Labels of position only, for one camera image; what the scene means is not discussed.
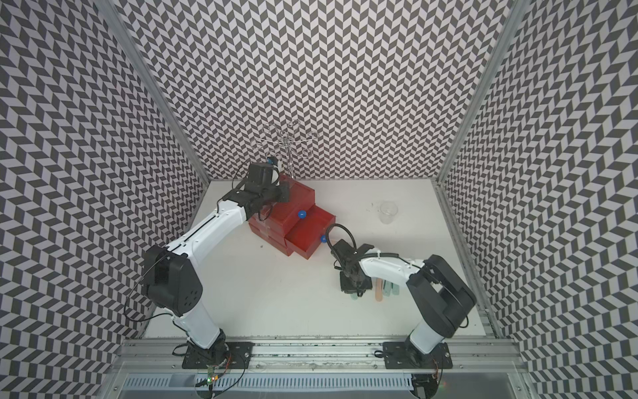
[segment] wall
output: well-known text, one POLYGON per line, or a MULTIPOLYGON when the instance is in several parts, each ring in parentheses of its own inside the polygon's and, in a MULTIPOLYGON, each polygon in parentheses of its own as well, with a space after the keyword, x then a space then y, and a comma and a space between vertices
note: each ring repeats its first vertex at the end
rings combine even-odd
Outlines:
POLYGON ((0 396, 85 397, 202 182, 88 0, 3 1, 0 29, 0 396))
POLYGON ((115 0, 212 178, 266 123, 319 139, 298 177, 435 176, 509 0, 115 0))
POLYGON ((533 2, 445 182, 544 397, 636 397, 637 13, 533 2))

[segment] metal rack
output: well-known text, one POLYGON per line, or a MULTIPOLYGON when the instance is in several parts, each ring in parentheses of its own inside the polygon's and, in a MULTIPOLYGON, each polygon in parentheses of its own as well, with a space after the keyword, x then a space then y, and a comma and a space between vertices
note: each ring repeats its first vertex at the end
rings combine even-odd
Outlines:
POLYGON ((298 151, 299 149, 297 149, 296 145, 301 143, 310 143, 312 141, 316 141, 318 138, 317 132, 307 132, 306 135, 308 138, 300 140, 297 139, 301 137, 300 128, 301 125, 298 119, 287 122, 283 126, 279 126, 274 123, 265 124, 260 133, 266 137, 272 137, 274 135, 276 139, 269 140, 258 137, 251 142, 251 145, 255 149, 261 149, 266 143, 272 144, 277 149, 278 155, 283 161, 288 175, 293 179, 296 179, 295 157, 308 159, 311 153, 307 146, 305 148, 301 148, 301 151, 298 151))

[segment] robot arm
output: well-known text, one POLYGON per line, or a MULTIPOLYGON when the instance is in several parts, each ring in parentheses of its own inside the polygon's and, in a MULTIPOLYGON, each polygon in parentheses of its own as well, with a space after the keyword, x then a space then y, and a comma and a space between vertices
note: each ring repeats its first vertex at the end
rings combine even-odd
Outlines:
POLYGON ((428 362, 427 355, 446 338, 451 338, 461 323, 467 320, 476 304, 476 297, 456 272, 438 255, 427 260, 403 259, 397 253, 363 244, 356 248, 348 229, 334 224, 326 230, 326 238, 332 255, 341 270, 341 290, 362 296, 372 289, 372 278, 381 278, 399 286, 408 287, 423 320, 406 340, 406 350, 412 363, 419 367, 428 362), (329 233, 333 227, 341 227, 352 239, 352 246, 345 240, 330 244, 329 233), (441 286, 439 291, 432 284, 441 286))
POLYGON ((224 359, 225 336, 200 301, 197 275, 202 261, 236 227, 264 206, 288 202, 290 187, 280 181, 275 158, 252 163, 248 176, 218 201, 215 211, 168 246, 155 245, 144 254, 142 293, 172 313, 175 325, 188 334, 189 346, 210 364, 224 359))

